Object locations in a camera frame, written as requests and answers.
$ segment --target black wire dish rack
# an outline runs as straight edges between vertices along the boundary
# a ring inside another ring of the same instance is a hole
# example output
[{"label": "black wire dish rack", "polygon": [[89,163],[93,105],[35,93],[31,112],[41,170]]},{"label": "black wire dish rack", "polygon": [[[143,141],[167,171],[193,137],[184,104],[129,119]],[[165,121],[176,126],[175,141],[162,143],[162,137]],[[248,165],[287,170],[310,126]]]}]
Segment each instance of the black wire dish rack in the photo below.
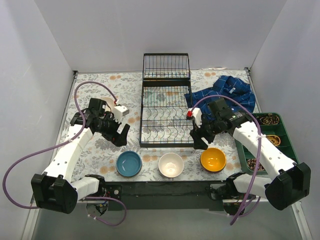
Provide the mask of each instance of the black wire dish rack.
[{"label": "black wire dish rack", "polygon": [[139,134],[142,148],[193,146],[193,121],[186,120],[185,99],[185,94],[192,95],[190,78],[187,53],[144,54]]}]

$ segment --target blue cloth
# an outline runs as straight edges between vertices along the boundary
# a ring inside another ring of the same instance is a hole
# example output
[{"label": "blue cloth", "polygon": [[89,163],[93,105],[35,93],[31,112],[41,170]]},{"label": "blue cloth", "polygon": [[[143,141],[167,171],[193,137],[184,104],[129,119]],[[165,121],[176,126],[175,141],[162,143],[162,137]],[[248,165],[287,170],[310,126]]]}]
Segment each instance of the blue cloth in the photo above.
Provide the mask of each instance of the blue cloth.
[{"label": "blue cloth", "polygon": [[[192,93],[192,103],[190,94],[185,94],[185,99],[189,108],[195,105],[200,99],[211,95],[223,95],[227,96],[245,107],[249,112],[253,112],[256,105],[256,97],[251,91],[250,84],[243,82],[238,77],[222,75],[213,84],[213,87],[209,87],[197,92]],[[202,101],[197,107],[201,109],[202,114],[205,114],[208,119],[214,119],[212,113],[208,108],[208,104],[219,99],[219,97],[211,97]],[[226,104],[233,109],[233,112],[241,110],[241,108],[231,102],[225,100]]]}]

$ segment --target blue bowl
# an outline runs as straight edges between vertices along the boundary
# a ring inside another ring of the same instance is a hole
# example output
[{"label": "blue bowl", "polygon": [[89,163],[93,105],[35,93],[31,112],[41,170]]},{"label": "blue bowl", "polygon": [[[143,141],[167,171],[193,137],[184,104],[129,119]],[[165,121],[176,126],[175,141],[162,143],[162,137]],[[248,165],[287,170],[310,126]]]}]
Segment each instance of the blue bowl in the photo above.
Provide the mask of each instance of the blue bowl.
[{"label": "blue bowl", "polygon": [[116,161],[116,170],[124,177],[137,175],[142,167],[140,156],[134,151],[121,153]]}]

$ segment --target white bowl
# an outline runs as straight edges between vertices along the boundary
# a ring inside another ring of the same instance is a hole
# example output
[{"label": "white bowl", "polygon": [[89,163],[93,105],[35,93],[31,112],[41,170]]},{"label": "white bowl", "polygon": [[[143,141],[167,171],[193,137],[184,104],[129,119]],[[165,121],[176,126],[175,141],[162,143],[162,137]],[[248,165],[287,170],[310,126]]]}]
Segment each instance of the white bowl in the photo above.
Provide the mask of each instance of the white bowl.
[{"label": "white bowl", "polygon": [[106,103],[109,105],[108,106],[105,106],[105,111],[110,111],[112,112],[112,110],[114,109],[115,107],[115,100],[110,98],[110,97],[102,97],[101,98],[102,100],[106,101]]},{"label": "white bowl", "polygon": [[175,178],[182,173],[185,164],[178,154],[166,153],[160,158],[158,167],[164,176],[168,178]]}]

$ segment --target floral tablecloth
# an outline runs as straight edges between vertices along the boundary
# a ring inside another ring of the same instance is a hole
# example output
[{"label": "floral tablecloth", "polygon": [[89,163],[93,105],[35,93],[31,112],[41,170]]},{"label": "floral tablecloth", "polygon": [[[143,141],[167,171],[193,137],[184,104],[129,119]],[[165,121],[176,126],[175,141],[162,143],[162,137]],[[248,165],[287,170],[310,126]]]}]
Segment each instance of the floral tablecloth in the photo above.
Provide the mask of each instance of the floral tablecloth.
[{"label": "floral tablecloth", "polygon": [[[193,92],[208,88],[221,75],[237,77],[249,83],[247,74],[243,70],[194,70],[191,72],[191,88]],[[121,73],[99,73],[99,74],[79,74],[75,83],[85,81],[96,81],[109,87],[121,104],[129,107],[130,113],[125,117],[123,123],[130,125],[127,137],[127,145],[116,147],[106,141],[100,134],[95,134],[83,150],[72,175],[72,181],[83,178],[86,174],[98,174],[104,176],[109,182],[136,182],[136,181],[204,181],[204,180],[225,180],[233,173],[241,171],[238,152],[234,139],[227,133],[219,134],[215,137],[210,147],[221,149],[227,158],[227,164],[219,173],[208,173],[200,165],[200,155],[202,150],[193,148],[140,148],[139,128],[141,112],[141,89],[142,72],[121,72]],[[75,103],[71,96],[70,104],[67,108],[66,121],[64,123],[60,142],[66,139],[70,120],[77,112]],[[109,93],[96,84],[86,84],[77,93],[77,100],[83,109],[88,106],[90,98],[107,98]],[[125,178],[118,174],[116,161],[118,156],[124,151],[135,151],[142,159],[142,169],[134,177]],[[160,174],[158,161],[165,153],[177,153],[184,161],[184,170],[181,175],[170,179]]]}]

